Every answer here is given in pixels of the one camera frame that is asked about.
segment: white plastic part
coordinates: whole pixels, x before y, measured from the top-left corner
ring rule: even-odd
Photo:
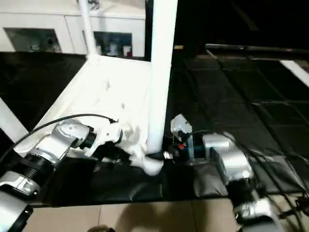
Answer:
[[[157,175],[163,167],[163,161],[151,159],[147,156],[143,159],[137,159],[136,157],[130,157],[131,165],[142,168],[148,175]]]
[[[15,143],[28,133],[27,129],[0,98],[0,128]]]
[[[84,148],[85,156],[90,157],[96,151],[96,149],[105,144],[106,142],[116,143],[121,136],[122,126],[119,123],[112,123],[109,126],[101,128],[100,131],[96,131],[96,139],[93,142],[91,148]]]
[[[98,54],[95,36],[93,34],[93,30],[91,29],[88,0],[79,0],[79,5],[84,21],[84,32],[88,48],[88,55],[91,56],[93,54]]]
[[[151,50],[152,78],[147,151],[162,148],[169,75],[173,52],[177,0],[155,0]]]
[[[182,114],[177,115],[170,122],[170,132],[172,132],[172,134],[181,141],[182,139],[178,135],[178,132],[180,131],[182,131],[183,133],[192,132],[192,126]]]

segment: black mat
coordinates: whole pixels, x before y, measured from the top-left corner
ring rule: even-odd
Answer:
[[[81,56],[58,54],[2,54],[2,59],[1,71],[9,79],[13,77],[13,84],[7,85],[5,89],[10,91],[1,97],[10,107],[10,102],[28,102],[16,109],[12,105],[28,129],[84,62]],[[174,57],[165,134],[170,135],[170,120],[179,113],[194,131],[228,131],[249,149],[268,156],[266,165],[272,167],[285,192],[303,191],[295,170],[309,185],[308,166],[292,155],[308,157],[309,89],[277,61],[225,60],[223,64],[224,68],[215,60],[183,61]],[[266,192],[278,193],[265,171],[254,159],[250,162]],[[215,165],[202,160],[177,165],[166,162],[158,176],[150,177],[127,164],[111,167],[67,158],[45,186],[40,200],[66,206],[226,196]]]

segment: wire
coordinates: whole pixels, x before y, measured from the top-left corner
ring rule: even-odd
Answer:
[[[287,155],[287,154],[285,154],[285,153],[280,153],[280,152],[276,151],[275,149],[269,148],[269,150],[270,150],[271,152],[275,153],[275,154],[278,155],[278,156],[284,156],[284,157],[286,158],[285,161],[288,163],[288,165],[291,167],[291,169],[294,169],[294,166],[291,164],[291,158],[294,158],[294,159],[301,159],[301,160],[303,160],[303,161],[305,162],[306,166],[309,167],[308,160],[307,160],[305,157],[303,157],[303,156],[301,156],[301,155],[299,155],[299,154],[297,154],[297,153],[294,153],[294,154],[288,153],[288,155]],[[303,192],[303,194],[305,194],[306,196],[308,196],[308,194],[309,194],[309,188],[308,188],[308,186],[307,186],[307,184],[306,184],[304,178],[302,178],[302,176],[299,175],[299,174],[298,174],[298,177],[299,177],[299,180],[302,182],[302,184],[303,184],[303,186],[304,186],[304,188],[305,188],[305,189],[304,189],[305,192]]]
[[[259,73],[259,74],[263,77],[263,79],[276,91],[276,93],[277,93],[278,95],[280,95],[282,98],[284,98],[284,97],[276,90],[276,88],[268,81],[268,79],[265,77],[265,75],[257,68],[256,64],[255,64],[254,61],[251,59],[251,57],[250,57],[250,56],[246,56],[246,58],[247,58],[247,60],[251,63],[251,66],[254,68],[254,70],[255,70],[257,73]],[[300,159],[302,159],[302,160],[305,162],[306,166],[309,167],[309,162],[308,162],[308,160],[307,160],[305,157],[303,157],[303,156],[301,156],[301,155],[299,155],[299,154],[297,154],[297,153],[291,154],[290,152],[288,152],[288,151],[284,148],[284,145],[282,144],[282,142],[277,138],[277,136],[275,135],[275,133],[272,132],[271,128],[267,125],[267,123],[265,123],[263,120],[262,120],[262,122],[263,122],[263,124],[265,125],[265,127],[267,128],[267,130],[269,131],[269,133],[271,134],[271,136],[275,139],[275,141],[276,141],[277,144],[279,145],[280,149],[284,152],[284,155],[285,155],[285,157],[288,159],[289,163],[291,163],[291,159],[290,159],[291,157],[293,157],[293,158],[300,158]],[[309,193],[309,188],[308,188],[308,186],[307,186],[307,184],[306,184],[304,178],[303,178],[300,174],[298,175],[298,177],[299,177],[300,181],[303,183],[304,187],[306,188],[306,191],[307,191],[306,194],[308,194],[308,193]]]
[[[53,121],[50,121],[50,122],[47,122],[37,128],[35,128],[34,130],[30,131],[28,134],[26,134],[25,136],[23,136],[22,138],[20,138],[16,143],[14,143],[9,149],[7,149],[3,155],[1,156],[0,158],[0,163],[2,163],[5,159],[5,157],[7,157],[7,155],[18,145],[20,144],[22,141],[24,141],[25,139],[27,139],[29,136],[33,135],[35,132],[45,128],[45,127],[48,127],[49,125],[52,125],[54,123],[57,123],[57,122],[61,122],[63,120],[66,120],[66,119],[70,119],[70,118],[75,118],[75,117],[84,117],[84,116],[94,116],[94,117],[101,117],[101,118],[105,118],[105,119],[108,119],[110,121],[110,123],[114,123],[116,122],[115,120],[113,120],[112,118],[110,117],[106,117],[106,116],[103,116],[103,115],[97,115],[97,114],[77,114],[77,115],[70,115],[70,116],[66,116],[66,117],[61,117],[61,118],[58,118],[58,119],[55,119]]]
[[[199,133],[203,133],[203,132],[218,133],[218,134],[223,135],[223,136],[225,136],[225,137],[227,137],[227,138],[229,138],[229,139],[232,139],[232,138],[230,138],[229,136],[227,136],[227,135],[224,134],[224,133],[221,133],[221,132],[219,132],[219,131],[213,131],[213,130],[197,130],[197,131],[194,131],[194,132],[191,132],[191,133],[187,133],[185,136],[189,137],[189,136],[191,136],[191,135],[199,134]],[[288,155],[286,155],[286,154],[284,153],[283,155],[284,155],[286,158],[289,158],[289,157],[299,158],[299,159],[303,160],[303,161],[308,165],[308,167],[309,167],[309,160],[308,160],[307,158],[305,158],[305,157],[303,157],[303,156],[297,154],[297,153],[288,154]],[[306,187],[306,190],[309,192],[309,189],[308,189],[308,187],[307,187],[307,185],[306,185],[306,182],[305,182],[304,180],[302,180],[302,182],[303,182],[303,184],[304,184],[304,187]]]
[[[186,134],[186,136],[191,136],[193,134],[198,134],[198,133],[203,133],[203,132],[210,132],[211,130],[197,130],[197,131],[194,131],[194,132],[191,132],[191,133],[188,133]],[[289,204],[290,208],[292,209],[295,217],[296,217],[296,220],[298,222],[298,225],[299,225],[299,229],[301,232],[306,232],[305,230],[305,227],[304,227],[304,224],[302,223],[301,221],[301,218],[297,212],[297,209],[293,206],[293,203],[291,202],[291,200],[287,197],[286,194],[284,194],[283,192],[283,189],[281,188],[281,186],[279,185],[279,183],[275,180],[275,178],[273,177],[273,175],[270,173],[270,171],[268,170],[268,168],[266,168],[265,164],[260,160],[259,156],[262,157],[264,159],[265,162],[268,162],[267,159],[264,157],[264,156],[261,156],[260,154],[257,155],[257,153],[255,153],[254,151],[251,151],[249,148],[247,148],[245,145],[243,145],[242,143],[240,142],[237,142],[235,141],[233,138],[229,137],[228,135],[224,134],[224,133],[221,133],[221,132],[218,132],[218,131],[211,131],[213,133],[217,133],[217,134],[220,134],[220,135],[223,135],[224,137],[232,140],[236,146],[238,147],[242,147],[242,148],[245,148],[245,150],[247,150],[250,155],[252,157],[254,157],[254,159],[259,163],[259,165],[263,168],[263,170],[266,172],[266,174],[269,176],[270,180],[274,183],[274,185],[276,186],[276,188],[278,189],[278,191],[280,192],[280,195],[282,195],[284,197],[284,199],[287,201],[287,203]]]
[[[203,114],[203,116],[206,118],[207,122],[209,124],[211,124],[210,125],[211,129],[214,129],[213,122],[211,121],[210,117],[207,115],[207,108],[206,108],[204,102],[199,101],[200,93],[194,91],[194,89],[195,89],[194,85],[195,86],[198,85],[198,83],[196,82],[197,80],[196,80],[195,76],[192,74],[191,70],[188,68],[184,59],[182,59],[182,62],[183,62],[183,66],[185,68],[185,70],[184,70],[185,71],[185,77],[186,77],[186,80],[189,84],[190,90],[193,94],[193,97],[195,98],[195,101],[199,102],[200,113]]]

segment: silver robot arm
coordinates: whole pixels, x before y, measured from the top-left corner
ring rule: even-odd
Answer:
[[[232,135],[206,134],[206,158],[217,164],[234,207],[236,221],[244,232],[283,232],[280,219],[268,198],[260,197],[253,170]]]
[[[0,177],[0,232],[22,231],[32,214],[26,201],[39,193],[70,148],[91,148],[96,136],[78,120],[64,120]]]

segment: black cable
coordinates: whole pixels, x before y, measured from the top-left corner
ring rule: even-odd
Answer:
[[[207,52],[210,56],[212,56],[212,57],[217,61],[217,63],[219,64],[221,70],[225,73],[225,67],[224,67],[223,63],[222,63],[213,53],[211,53],[208,49],[206,50],[206,52]],[[210,132],[210,130],[199,130],[198,132],[195,131],[195,132],[192,132],[192,133],[187,134],[187,136],[190,136],[190,135],[195,134],[195,133],[201,133],[201,132]],[[223,135],[223,136],[225,136],[225,137],[231,139],[232,141],[235,142],[235,145],[240,144],[240,143],[237,143],[234,139],[230,138],[229,136],[227,136],[227,135],[224,134],[224,133],[220,133],[220,132],[216,132],[216,133],[221,134],[221,135]],[[278,182],[273,178],[273,176],[271,175],[271,173],[269,172],[269,170],[265,167],[265,164],[258,158],[258,156],[257,156],[255,153],[253,153],[251,150],[249,150],[246,146],[243,146],[243,145],[242,145],[242,147],[243,147],[243,148],[246,148],[246,150],[249,151],[249,153],[257,160],[257,162],[260,164],[260,166],[265,170],[265,172],[267,173],[267,175],[269,176],[269,178],[271,179],[271,181],[274,183],[274,185],[276,186],[276,188],[278,189],[278,191],[280,192],[280,194],[285,198],[285,200],[287,201],[287,203],[289,204],[289,206],[290,206],[291,209],[293,210],[294,215],[295,215],[295,217],[296,217],[296,219],[297,219],[297,222],[298,222],[298,224],[299,224],[300,231],[301,231],[301,232],[305,232],[304,225],[303,225],[303,223],[302,223],[302,221],[301,221],[301,219],[300,219],[300,217],[299,217],[299,215],[298,215],[298,213],[297,213],[297,211],[296,211],[296,208],[293,206],[293,204],[292,204],[292,202],[290,201],[290,199],[288,199],[288,197],[284,194],[283,189],[282,189],[281,186],[278,184]]]
[[[216,55],[214,55],[211,51],[209,51],[208,49],[206,50],[206,52],[212,56],[216,61],[217,63],[219,64],[221,70],[225,73],[226,77],[229,79],[229,81],[231,82],[231,84],[234,86],[235,89],[237,89],[239,91],[239,93],[242,95],[242,97],[244,99],[247,100],[247,97],[246,95],[243,93],[243,91],[237,86],[237,84],[233,81],[233,78],[230,78],[228,73],[225,71],[226,69],[224,68],[224,65],[223,65],[223,62],[218,58],[216,57]],[[255,66],[255,64],[253,63],[252,59],[250,59],[249,56],[246,57],[246,59],[252,64],[253,68],[265,79],[265,81],[267,81],[269,83],[269,81],[266,79],[266,77],[261,73],[260,70],[258,70],[258,68]],[[257,113],[257,115],[259,116],[260,120],[262,121],[263,125],[266,127],[266,129],[268,130],[268,132],[270,133],[270,135],[272,136],[272,138],[274,138],[274,140],[276,141],[276,143],[279,145],[279,148],[283,151],[285,157],[288,159],[288,161],[290,162],[290,159],[289,157],[298,157],[305,162],[305,164],[309,167],[309,162],[306,158],[304,158],[303,156],[299,155],[299,154],[290,154],[285,148],[284,148],[284,145],[283,143],[277,138],[276,134],[271,130],[270,126],[265,122],[265,120],[263,119],[263,117],[260,116],[260,112],[259,111],[256,111],[254,108],[251,108],[253,111],[255,111]],[[299,179],[301,180],[301,182],[303,183],[304,187],[306,188],[306,191],[308,192],[308,187],[307,187],[307,184],[305,182],[305,180],[303,179],[303,177],[301,175],[298,175]]]
[[[193,134],[197,134],[197,133],[203,133],[203,132],[210,132],[210,130],[197,130],[191,133],[186,134],[186,136],[191,136]],[[290,208],[292,209],[296,220],[298,222],[299,225],[299,229],[301,232],[306,232],[305,227],[301,221],[301,218],[299,217],[299,214],[297,212],[297,209],[293,206],[293,203],[291,202],[291,200],[287,197],[286,194],[284,194],[283,189],[281,188],[281,186],[279,185],[279,183],[275,180],[275,178],[273,177],[273,175],[270,173],[270,171],[266,168],[265,164],[259,159],[259,156],[256,155],[256,153],[254,151],[251,151],[249,148],[247,148],[245,145],[243,145],[240,142],[235,141],[233,138],[229,137],[228,135],[218,132],[218,131],[212,131],[213,133],[217,133],[220,135],[223,135],[224,137],[232,140],[236,146],[238,147],[242,147],[244,148],[246,151],[248,151],[250,153],[250,155],[259,163],[259,165],[263,168],[263,170],[266,172],[266,174],[269,176],[270,180],[274,183],[274,185],[276,186],[276,188],[278,189],[280,195],[282,195],[284,197],[284,199],[287,201],[287,203],[289,204]],[[261,156],[265,162],[268,162],[267,159],[264,156]]]
[[[263,79],[274,89],[274,91],[280,95],[282,98],[284,98],[277,90],[275,87],[273,87],[273,85],[268,81],[268,79],[265,77],[265,75],[257,68],[256,64],[254,63],[254,61],[250,58],[250,56],[246,56],[246,59],[251,63],[251,66],[254,68],[254,70],[260,74]],[[270,126],[263,121],[263,119],[260,117],[261,121],[263,122],[264,126],[267,128],[268,132],[270,133],[270,135],[275,139],[275,141],[277,142],[277,144],[279,145],[280,149],[284,152],[284,156],[288,159],[289,162],[291,162],[290,157],[294,157],[294,158],[300,158],[303,161],[305,161],[306,166],[309,167],[309,162],[308,160],[299,155],[299,154],[291,154],[290,152],[288,152],[285,148],[283,143],[277,138],[276,134],[272,131],[272,129],[270,128]],[[304,185],[304,187],[306,188],[307,193],[309,192],[309,188],[304,180],[304,178],[301,175],[298,175],[300,181],[302,182],[302,184]]]
[[[97,114],[77,114],[77,115],[70,115],[70,116],[66,116],[66,117],[61,117],[61,118],[58,118],[58,119],[55,119],[53,121],[50,121],[50,122],[47,122],[37,128],[35,128],[34,130],[30,131],[28,134],[26,134],[25,136],[23,136],[22,138],[20,138],[16,143],[14,143],[9,149],[7,149],[3,155],[1,156],[0,158],[0,163],[3,162],[3,160],[5,159],[5,157],[18,145],[20,144],[22,141],[24,141],[25,139],[27,139],[29,136],[31,136],[32,134],[34,134],[35,132],[45,128],[45,127],[48,127],[49,125],[52,125],[54,123],[57,123],[57,122],[61,122],[63,120],[66,120],[66,119],[70,119],[70,118],[75,118],[75,117],[84,117],[84,116],[94,116],[94,117],[101,117],[101,118],[105,118],[105,119],[108,119],[110,121],[110,123],[114,123],[116,122],[115,120],[113,120],[112,118],[109,118],[109,117],[106,117],[106,116],[103,116],[103,115],[97,115]]]
[[[299,154],[297,154],[297,153],[294,153],[294,154],[288,153],[288,154],[286,154],[284,152],[280,153],[280,152],[278,152],[278,151],[276,151],[274,149],[269,149],[269,150],[271,152],[275,153],[278,156],[284,156],[284,158],[286,159],[285,161],[288,163],[288,165],[291,167],[291,169],[294,169],[294,166],[291,164],[291,161],[290,161],[291,158],[303,160],[305,162],[306,166],[309,168],[309,161],[308,161],[308,159],[303,157],[303,156],[301,156],[301,155],[299,155]],[[302,182],[302,184],[303,184],[303,186],[305,188],[304,189],[305,192],[303,192],[303,194],[305,194],[307,196],[309,194],[309,188],[308,188],[304,178],[302,178],[301,175],[298,175],[298,177],[299,177],[300,181]]]
[[[217,134],[223,135],[223,136],[225,136],[225,137],[227,137],[227,138],[229,138],[229,139],[232,139],[232,138],[230,138],[229,136],[225,135],[224,133],[221,133],[221,132],[218,132],[218,131],[213,131],[213,130],[197,130],[197,131],[188,133],[188,134],[186,134],[185,136],[191,136],[191,135],[199,134],[199,133],[203,133],[203,132],[217,133]],[[241,144],[241,146],[244,147],[246,150],[251,151],[251,150],[250,150],[249,148],[247,148],[245,145],[242,145],[242,144]],[[306,164],[309,165],[308,159],[306,159],[305,157],[303,157],[303,156],[301,156],[301,155],[299,155],[299,154],[294,154],[294,155],[289,155],[289,156],[302,159]],[[308,186],[307,186],[305,180],[304,180],[303,178],[301,178],[300,176],[299,176],[299,179],[300,179],[300,181],[303,183],[303,185],[304,185],[304,187],[305,187],[306,193],[309,194],[309,189],[308,189]]]

